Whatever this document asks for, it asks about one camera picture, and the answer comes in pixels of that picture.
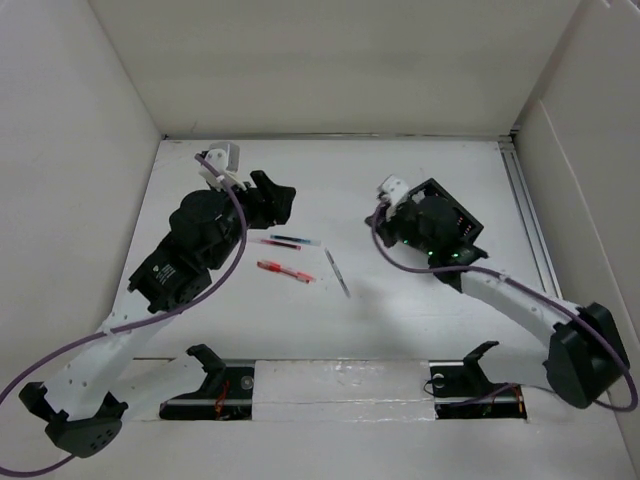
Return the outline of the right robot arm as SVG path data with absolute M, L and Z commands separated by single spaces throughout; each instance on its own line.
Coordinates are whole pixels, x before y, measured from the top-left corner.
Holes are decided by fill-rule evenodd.
M 427 255 L 424 273 L 479 300 L 532 334 L 546 348 L 540 367 L 551 390 L 569 405 L 585 409 L 616 381 L 630 392 L 629 412 L 639 394 L 624 345 L 611 313 L 602 305 L 580 306 L 537 291 L 489 268 L 487 253 L 458 231 L 451 201 L 427 196 L 414 202 L 409 192 L 380 193 L 366 222 L 376 248 L 397 242 Z

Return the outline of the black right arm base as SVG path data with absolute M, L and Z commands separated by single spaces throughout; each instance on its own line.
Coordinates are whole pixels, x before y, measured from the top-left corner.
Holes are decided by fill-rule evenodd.
M 437 420 L 526 420 L 521 386 L 494 383 L 480 360 L 498 341 L 486 341 L 461 360 L 431 360 L 422 390 L 434 400 Z

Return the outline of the blue ink refill pen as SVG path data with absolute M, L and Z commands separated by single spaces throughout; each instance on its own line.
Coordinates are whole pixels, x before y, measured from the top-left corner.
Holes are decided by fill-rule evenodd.
M 296 243 L 300 245 L 321 246 L 321 241 L 307 238 L 292 237 L 286 235 L 270 235 L 270 239 L 282 242 Z

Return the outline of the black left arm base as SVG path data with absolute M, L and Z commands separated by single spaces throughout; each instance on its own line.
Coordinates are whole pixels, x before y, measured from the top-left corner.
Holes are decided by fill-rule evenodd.
M 159 407 L 168 421 L 245 421 L 252 419 L 255 386 L 254 360 L 222 360 L 204 344 L 186 353 L 197 359 L 206 373 L 196 390 L 171 398 Z

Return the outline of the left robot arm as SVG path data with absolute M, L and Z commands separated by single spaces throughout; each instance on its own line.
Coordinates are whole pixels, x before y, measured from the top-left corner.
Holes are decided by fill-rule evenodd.
M 121 375 L 163 327 L 222 286 L 239 263 L 250 229 L 284 225 L 296 190 L 265 172 L 235 182 L 216 174 L 204 190 L 186 195 L 169 217 L 169 232 L 128 280 L 120 307 L 81 352 L 45 382 L 29 382 L 19 398 L 45 421 L 45 433 L 76 458 L 109 445 L 124 423 L 181 394 L 212 396 L 222 387 L 224 361 L 208 346 L 130 380 Z

